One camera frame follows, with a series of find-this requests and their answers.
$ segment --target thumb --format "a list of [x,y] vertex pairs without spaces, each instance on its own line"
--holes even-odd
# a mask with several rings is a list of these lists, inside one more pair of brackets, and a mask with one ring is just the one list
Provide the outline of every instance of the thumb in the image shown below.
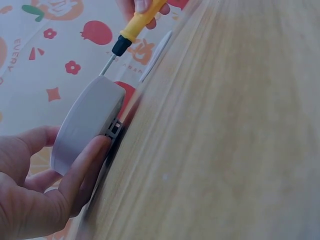
[[139,14],[145,13],[151,6],[152,0],[134,0],[135,11]]

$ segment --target finger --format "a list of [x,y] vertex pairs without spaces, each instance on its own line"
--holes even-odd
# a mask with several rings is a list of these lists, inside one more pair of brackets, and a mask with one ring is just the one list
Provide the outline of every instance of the finger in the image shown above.
[[170,6],[166,3],[162,6],[162,8],[160,9],[160,13],[162,15],[168,15],[170,13]]
[[33,176],[27,177],[24,187],[39,193],[44,193],[54,183],[61,179],[61,175],[52,169],[39,172]]
[[151,30],[151,29],[154,29],[156,26],[157,26],[156,19],[153,18],[151,22],[146,25],[146,28]]
[[134,0],[135,11],[144,14],[151,6],[152,0]]
[[121,13],[123,14],[125,20],[129,22],[135,13],[135,4],[133,0],[116,0]]
[[25,131],[16,137],[27,147],[30,157],[44,147],[51,147],[57,138],[59,126],[41,126]]
[[101,150],[106,149],[109,144],[110,140],[106,136],[100,135],[95,137],[79,154],[71,165],[70,170],[62,178],[58,191],[63,195],[70,211],[91,164],[100,154]]
[[84,178],[84,181],[77,194],[76,200],[72,206],[70,217],[76,217],[81,212],[83,206],[90,201],[99,173],[105,162],[107,149],[108,148],[102,148],[99,155],[90,166],[90,169],[88,170],[88,173]]

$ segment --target patterned fabric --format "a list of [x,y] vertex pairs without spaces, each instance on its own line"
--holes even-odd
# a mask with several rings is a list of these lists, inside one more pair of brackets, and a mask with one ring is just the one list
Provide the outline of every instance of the patterned fabric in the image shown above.
[[[170,14],[157,14],[157,27],[144,29],[106,77],[127,88],[131,96],[153,51],[187,1],[169,0]],[[125,24],[115,0],[2,0],[0,134],[61,125],[76,98],[110,58]],[[50,154],[51,149],[44,148],[34,155],[29,175],[49,168]],[[37,239],[67,239],[72,222]]]

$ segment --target wood grain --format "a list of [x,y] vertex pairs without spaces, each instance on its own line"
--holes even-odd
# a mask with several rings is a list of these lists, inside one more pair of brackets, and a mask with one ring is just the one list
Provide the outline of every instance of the wood grain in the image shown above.
[[318,239],[320,1],[191,2],[76,239]]

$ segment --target red fruit print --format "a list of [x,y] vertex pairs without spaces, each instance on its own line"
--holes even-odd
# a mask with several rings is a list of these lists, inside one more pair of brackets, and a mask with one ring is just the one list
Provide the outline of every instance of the red fruit print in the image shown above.
[[64,67],[68,74],[73,74],[73,75],[77,75],[81,69],[81,66],[79,64],[76,64],[76,62],[73,60],[66,63]]
[[88,21],[83,31],[80,32],[83,39],[89,39],[98,45],[107,45],[112,41],[112,31],[101,21]]
[[185,8],[188,2],[189,0],[168,0],[167,1],[169,5],[180,8],[181,10]]
[[43,32],[43,36],[44,36],[46,39],[53,39],[56,35],[57,35],[57,32],[54,31],[52,28],[48,28],[47,30],[45,30],[45,31]]
[[124,83],[122,81],[115,81],[115,83],[118,84],[120,87],[124,88],[124,90],[125,90],[123,105],[122,105],[122,108],[118,114],[118,118],[120,118],[121,115],[123,114],[124,110],[126,109],[132,95],[136,91],[136,89],[133,88],[132,86],[130,86],[129,84]]

